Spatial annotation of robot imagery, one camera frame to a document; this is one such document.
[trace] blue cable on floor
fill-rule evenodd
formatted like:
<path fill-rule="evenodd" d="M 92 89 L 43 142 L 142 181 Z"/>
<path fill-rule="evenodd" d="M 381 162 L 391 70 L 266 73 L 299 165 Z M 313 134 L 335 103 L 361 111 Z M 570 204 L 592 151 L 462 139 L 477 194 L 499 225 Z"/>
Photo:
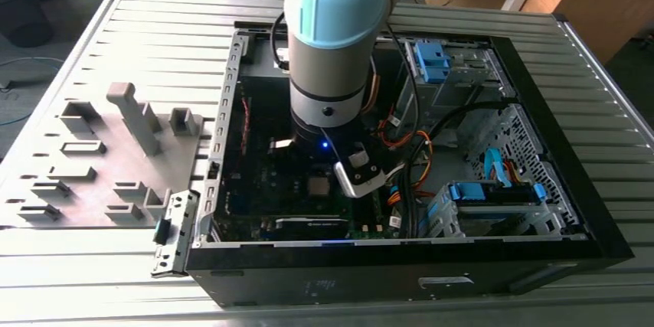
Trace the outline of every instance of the blue cable on floor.
<path fill-rule="evenodd" d="M 0 123 L 0 126 L 8 126 L 10 124 L 18 123 L 18 122 L 26 120 L 27 118 L 30 118 L 31 115 L 32 115 L 32 113 L 30 113 L 28 115 L 23 116 L 19 119 L 10 120 L 8 122 Z"/>

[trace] gray carpet floor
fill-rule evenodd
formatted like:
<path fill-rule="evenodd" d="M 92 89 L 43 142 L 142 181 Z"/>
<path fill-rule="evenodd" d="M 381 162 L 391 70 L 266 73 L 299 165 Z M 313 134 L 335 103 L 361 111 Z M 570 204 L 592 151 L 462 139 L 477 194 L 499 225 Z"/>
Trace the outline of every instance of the gray carpet floor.
<path fill-rule="evenodd" d="M 50 0 L 43 2 L 44 11 L 56 30 L 55 39 L 42 47 L 22 49 L 14 47 L 0 37 L 0 63 L 26 56 L 66 59 L 100 1 Z M 30 61 L 2 67 L 3 81 L 16 82 L 11 85 L 10 90 L 0 90 L 0 123 L 31 113 L 55 75 L 54 66 L 56 65 L 58 63 L 51 61 L 42 63 Z M 609 63 L 609 72 L 617 78 L 617 82 L 652 125 L 654 105 L 649 100 L 654 96 L 652 93 L 654 91 L 654 51 L 641 51 L 636 43 L 629 43 Z M 0 126 L 0 158 L 6 155 L 23 125 L 24 121 Z"/>

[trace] metal sheet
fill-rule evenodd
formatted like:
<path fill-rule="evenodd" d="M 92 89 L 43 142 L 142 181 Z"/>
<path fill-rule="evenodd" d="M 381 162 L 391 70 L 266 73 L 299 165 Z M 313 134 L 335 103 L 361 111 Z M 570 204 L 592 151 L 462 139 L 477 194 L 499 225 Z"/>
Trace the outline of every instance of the metal sheet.
<path fill-rule="evenodd" d="M 156 55 L 147 51 L 158 49 L 146 46 L 206 47 L 221 53 L 221 48 L 230 44 L 230 19 L 271 21 L 282 6 L 281 0 L 123 0 L 118 3 L 116 0 L 106 0 L 64 65 L 71 73 L 59 74 L 19 137 L 18 146 L 28 145 L 28 141 L 35 139 L 47 142 L 56 138 L 44 136 L 50 130 L 39 119 L 62 86 L 68 88 L 90 80 L 119 80 L 144 87 L 211 87 L 211 82 L 221 80 L 225 72 L 217 69 L 219 64 L 211 64 L 219 63 L 218 60 L 176 60 L 168 57 L 170 54 L 162 54 L 172 49 L 159 49 Z M 107 15 L 112 4 L 118 4 L 116 11 Z M 243 325 L 247 322 L 238 320 L 249 318 L 258 325 L 290 325 L 297 323 L 290 319 L 295 317 L 306 318 L 303 323 L 313 325 L 434 325 L 434 321 L 449 325 L 467 325 L 474 321 L 502 325 L 507 320 L 519 325 L 570 324 L 572 320 L 593 322 L 594 325 L 636 324 L 646 320 L 652 324 L 654 185 L 649 166 L 654 162 L 653 152 L 646 144 L 641 144 L 646 142 L 641 136 L 642 126 L 629 124 L 632 112 L 602 93 L 612 87 L 606 77 L 589 67 L 588 57 L 578 56 L 582 54 L 580 43 L 546 15 L 419 5 L 401 6 L 395 14 L 401 15 L 391 19 L 397 30 L 497 34 L 513 38 L 529 61 L 536 82 L 550 98 L 557 119 L 581 145 L 574 146 L 576 152 L 592 176 L 601 180 L 596 183 L 597 188 L 604 199 L 610 201 L 609 209 L 634 246 L 637 257 L 609 272 L 573 276 L 518 297 L 222 310 L 190 279 L 167 281 L 147 277 L 154 250 L 150 230 L 11 230 L 0 232 L 0 254 L 10 256 L 0 257 L 0 267 L 10 275 L 0 282 L 7 285 L 0 289 L 0 297 L 8 300 L 3 306 L 3 321 L 60 321 L 87 326 L 100 320 L 110 324 L 138 320 L 143 325 L 164 325 L 164 319 L 175 319 L 174 325 L 210 326 L 217 325 L 217 320 L 222 320 L 218 323 L 223 325 Z M 114 31 L 99 28 L 100 21 L 108 19 L 118 22 L 110 26 Z M 128 51 L 135 47 L 142 52 L 139 62 L 143 61 L 144 67 L 132 63 L 130 68 L 116 70 L 110 68 L 111 63 L 99 60 L 94 65 L 107 68 L 83 69 L 76 64 L 80 57 L 82 62 L 88 61 L 87 44 L 96 53 L 108 53 L 99 58 L 114 61 L 124 61 L 116 56 L 116 50 L 124 47 Z M 565 64 L 561 63 L 561 55 L 570 58 Z M 176 62 L 174 68 L 166 65 L 170 60 Z M 195 61 L 210 64 L 194 64 Z M 207 74 L 190 71 L 187 62 L 194 67 L 202 65 Z M 564 89 L 572 90 L 574 100 L 570 101 Z M 187 106 L 194 113 L 207 117 L 217 114 L 217 105 L 162 101 L 152 106 L 155 111 Z M 12 168 L 20 166 L 20 153 L 18 147 L 11 150 L 7 162 L 12 162 Z M 203 175 L 203 165 L 203 160 L 196 161 L 196 175 Z M 46 277 L 42 270 L 48 267 L 56 272 Z M 605 303 L 612 303 L 612 307 L 598 305 Z"/>

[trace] slotted metal table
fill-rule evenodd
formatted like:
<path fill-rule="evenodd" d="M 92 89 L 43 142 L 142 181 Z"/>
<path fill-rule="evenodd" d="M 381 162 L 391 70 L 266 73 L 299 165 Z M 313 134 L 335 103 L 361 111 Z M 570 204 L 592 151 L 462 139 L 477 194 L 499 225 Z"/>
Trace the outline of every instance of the slotted metal table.
<path fill-rule="evenodd" d="M 22 180 L 35 147 L 48 139 L 54 106 L 84 99 L 95 83 L 132 82 L 156 109 L 187 106 L 215 117 L 234 22 L 271 22 L 281 10 L 282 0 L 104 0 L 0 166 L 0 194 Z M 289 325 L 302 317 L 313 325 L 652 324 L 654 135 L 574 29 L 550 15 L 422 5 L 401 5 L 390 23 L 398 31 L 513 39 L 636 258 L 523 296 L 223 310 L 191 278 L 150 278 L 151 229 L 8 229 L 0 231 L 0 321 Z M 202 185 L 207 150 L 200 136 L 191 188 Z"/>

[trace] label sticker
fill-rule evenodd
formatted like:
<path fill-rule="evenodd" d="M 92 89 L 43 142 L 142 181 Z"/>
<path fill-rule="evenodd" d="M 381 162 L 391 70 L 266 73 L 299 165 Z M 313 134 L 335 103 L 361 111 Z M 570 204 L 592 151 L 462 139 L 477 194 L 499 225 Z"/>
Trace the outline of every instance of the label sticker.
<path fill-rule="evenodd" d="M 402 225 L 402 218 L 391 216 L 389 220 L 389 226 L 399 228 L 399 225 Z"/>

